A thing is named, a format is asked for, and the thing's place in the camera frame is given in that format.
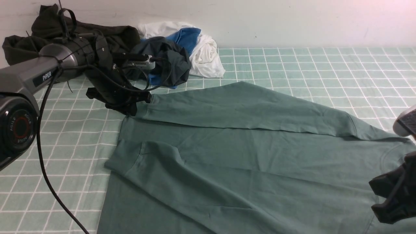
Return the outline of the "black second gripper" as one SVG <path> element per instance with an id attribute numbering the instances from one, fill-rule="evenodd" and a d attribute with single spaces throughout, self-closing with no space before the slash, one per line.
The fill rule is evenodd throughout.
<path id="1" fill-rule="evenodd" d="M 374 194 L 385 198 L 371 206 L 379 222 L 393 225 L 416 216 L 416 153 L 404 157 L 397 169 L 373 178 L 369 185 Z"/>

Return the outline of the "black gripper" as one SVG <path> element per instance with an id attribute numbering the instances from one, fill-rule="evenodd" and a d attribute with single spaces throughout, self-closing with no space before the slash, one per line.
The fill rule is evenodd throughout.
<path id="1" fill-rule="evenodd" d="M 110 47 L 104 36 L 99 33 L 84 33 L 83 37 L 93 50 L 93 62 L 86 68 L 85 75 L 94 87 L 87 89 L 86 96 L 105 104 L 105 108 L 123 115 L 135 116 L 137 102 L 151 102 L 151 93 L 132 88 L 126 84 L 118 71 L 113 69 L 113 58 Z"/>

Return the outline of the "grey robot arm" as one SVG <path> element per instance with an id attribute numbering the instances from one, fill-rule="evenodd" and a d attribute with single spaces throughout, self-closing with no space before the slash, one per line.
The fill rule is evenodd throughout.
<path id="1" fill-rule="evenodd" d="M 46 174 L 40 142 L 43 111 L 52 86 L 65 72 L 69 81 L 86 71 L 94 86 L 87 97 L 105 104 L 106 108 L 124 115 L 136 113 L 135 103 L 150 102 L 150 91 L 165 83 L 173 66 L 168 59 L 145 54 L 111 52 L 104 36 L 98 33 L 65 32 L 38 53 L 39 57 L 1 69 L 1 171 L 22 156 L 36 139 L 42 175 L 52 195 L 86 234 L 89 232 L 67 209 L 53 189 Z M 133 87 L 124 69 L 153 70 L 160 63 L 165 78 L 154 88 Z M 48 86 L 40 108 L 34 94 Z M 393 124 L 393 131 L 415 139 L 415 106 L 402 112 Z M 374 194 L 386 198 L 371 208 L 381 223 L 394 224 L 415 217 L 415 151 L 407 154 L 404 163 L 370 182 Z"/>

